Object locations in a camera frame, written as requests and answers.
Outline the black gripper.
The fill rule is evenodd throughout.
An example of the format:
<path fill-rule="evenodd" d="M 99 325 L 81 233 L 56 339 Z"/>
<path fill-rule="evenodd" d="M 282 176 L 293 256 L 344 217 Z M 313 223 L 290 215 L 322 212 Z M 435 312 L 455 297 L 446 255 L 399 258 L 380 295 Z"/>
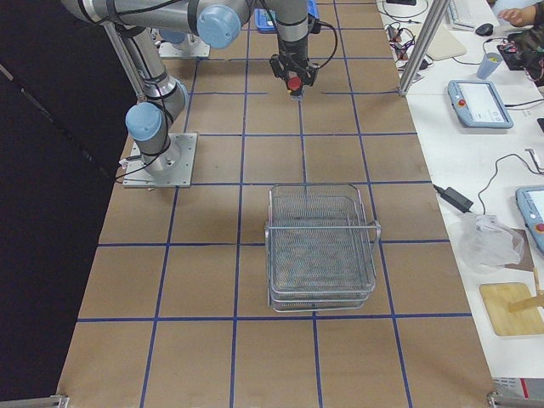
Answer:
<path fill-rule="evenodd" d="M 303 86 L 313 86 L 317 77 L 317 67 L 312 65 L 308 57 L 308 38 L 287 41 L 277 38 L 278 53 L 269 58 L 269 64 L 276 78 L 285 85 L 290 77 L 298 76 Z"/>

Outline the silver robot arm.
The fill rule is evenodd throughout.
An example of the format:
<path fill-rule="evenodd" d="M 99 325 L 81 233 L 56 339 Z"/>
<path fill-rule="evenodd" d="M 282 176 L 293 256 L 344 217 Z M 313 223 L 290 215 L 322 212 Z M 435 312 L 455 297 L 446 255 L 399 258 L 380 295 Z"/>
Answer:
<path fill-rule="evenodd" d="M 215 49 L 227 48 L 256 9 L 272 18 L 278 51 L 269 63 L 296 98 L 315 82 L 319 66 L 308 56 L 308 37 L 318 19 L 305 1 L 64 1 L 73 16 L 103 26 L 139 102 L 125 117 L 139 148 L 137 175 L 170 184 L 183 151 L 169 129 L 189 102 L 184 84 L 167 72 L 151 30 L 195 35 Z"/>
<path fill-rule="evenodd" d="M 198 36 L 190 33 L 159 30 L 161 39 L 167 43 L 171 43 L 177 49 L 193 49 L 201 42 Z"/>

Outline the person hand on mouse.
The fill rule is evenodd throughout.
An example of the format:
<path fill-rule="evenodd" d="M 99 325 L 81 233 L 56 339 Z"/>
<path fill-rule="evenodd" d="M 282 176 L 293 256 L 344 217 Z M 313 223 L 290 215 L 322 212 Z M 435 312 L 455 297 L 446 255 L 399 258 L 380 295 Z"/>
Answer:
<path fill-rule="evenodd" d="M 506 21 L 511 26 L 523 27 L 531 25 L 534 16 L 531 8 L 508 8 L 500 11 L 497 18 Z"/>

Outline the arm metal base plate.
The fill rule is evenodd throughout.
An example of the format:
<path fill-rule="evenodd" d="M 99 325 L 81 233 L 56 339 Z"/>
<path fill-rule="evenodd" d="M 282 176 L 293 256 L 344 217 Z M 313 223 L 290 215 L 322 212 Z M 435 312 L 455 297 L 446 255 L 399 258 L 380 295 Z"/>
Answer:
<path fill-rule="evenodd" d="M 158 52 L 166 60 L 207 59 L 210 46 L 199 37 L 192 37 L 177 44 L 161 41 Z"/>
<path fill-rule="evenodd" d="M 135 160 L 127 163 L 127 176 L 122 178 L 126 188 L 189 188 L 194 168 L 197 133 L 170 133 L 170 146 L 148 167 L 146 162 L 153 160 L 150 156 L 141 156 L 135 142 L 131 156 Z"/>

